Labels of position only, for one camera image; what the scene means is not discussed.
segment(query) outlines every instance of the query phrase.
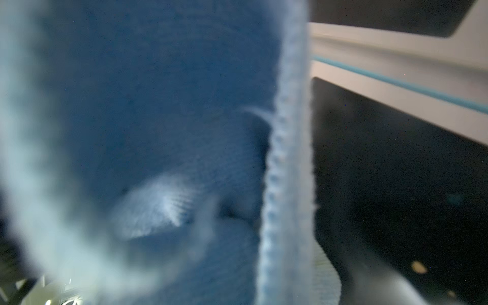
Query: metal frame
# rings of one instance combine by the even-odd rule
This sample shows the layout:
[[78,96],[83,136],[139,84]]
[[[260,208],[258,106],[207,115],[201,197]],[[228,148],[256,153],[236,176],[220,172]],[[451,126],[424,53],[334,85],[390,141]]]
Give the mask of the metal frame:
[[488,145],[487,14],[449,38],[311,23],[311,76]]

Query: dark background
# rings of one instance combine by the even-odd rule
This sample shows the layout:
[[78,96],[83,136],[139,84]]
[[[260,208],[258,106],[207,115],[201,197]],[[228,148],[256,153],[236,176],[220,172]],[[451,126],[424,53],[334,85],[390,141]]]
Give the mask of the dark background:
[[312,22],[451,36],[474,0],[312,0]]
[[488,148],[320,79],[313,95],[316,233],[341,304],[423,304],[400,277],[428,304],[488,304]]

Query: blue fabric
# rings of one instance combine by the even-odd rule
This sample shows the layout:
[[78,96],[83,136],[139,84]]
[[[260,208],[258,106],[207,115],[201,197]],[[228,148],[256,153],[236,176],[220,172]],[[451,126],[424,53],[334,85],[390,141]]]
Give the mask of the blue fabric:
[[[126,302],[252,303],[258,238],[251,226],[260,215],[269,127],[244,108],[272,109],[280,40],[269,13],[256,0],[81,3],[72,4],[83,7],[76,11],[60,4],[48,55],[52,86],[66,101],[64,146],[100,213],[116,234],[134,238],[177,236],[211,196],[221,209],[197,266]],[[149,231],[124,235],[141,226]],[[173,248],[151,241],[137,248]]]
[[104,304],[310,303],[304,1],[2,10],[2,171],[36,266]]

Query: blue stripe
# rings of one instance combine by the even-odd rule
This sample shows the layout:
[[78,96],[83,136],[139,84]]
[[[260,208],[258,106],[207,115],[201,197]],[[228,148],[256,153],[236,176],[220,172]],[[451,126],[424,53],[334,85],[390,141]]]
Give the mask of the blue stripe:
[[461,107],[465,107],[468,109],[472,109],[472,110],[476,110],[476,111],[488,114],[488,106],[487,105],[482,105],[482,104],[479,104],[477,102],[465,100],[465,99],[455,97],[455,96],[452,96],[449,94],[445,94],[445,93],[442,93],[442,92],[439,92],[436,90],[432,90],[432,89],[429,89],[426,87],[418,86],[418,85],[415,85],[415,84],[412,84],[409,82],[399,81],[399,80],[390,78],[388,76],[384,76],[384,75],[377,74],[377,73],[374,73],[374,72],[371,72],[368,70],[364,70],[364,69],[361,69],[358,67],[354,67],[354,66],[345,64],[345,63],[340,62],[340,61],[333,61],[331,59],[323,58],[323,57],[316,56],[316,55],[314,55],[312,58],[315,61],[320,61],[320,62],[323,62],[326,64],[330,64],[331,66],[335,66],[335,67],[338,67],[338,68],[341,68],[341,69],[344,69],[347,71],[351,71],[351,72],[354,72],[357,74],[361,74],[361,75],[370,77],[372,79],[383,81],[383,82],[398,86],[400,88],[404,88],[404,89],[407,89],[410,91],[414,91],[414,92],[417,92],[417,93],[420,93],[423,95],[430,96],[430,97],[438,99],[438,100],[443,100],[443,101],[446,101],[446,102],[449,102],[449,103],[452,103],[452,104],[455,104],[455,105],[458,105]]

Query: blue cloth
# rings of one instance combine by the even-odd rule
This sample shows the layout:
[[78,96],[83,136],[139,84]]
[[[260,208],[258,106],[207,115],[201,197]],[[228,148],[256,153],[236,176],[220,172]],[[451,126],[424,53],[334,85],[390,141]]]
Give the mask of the blue cloth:
[[2,10],[2,170],[34,265],[105,304],[310,303],[302,1]]

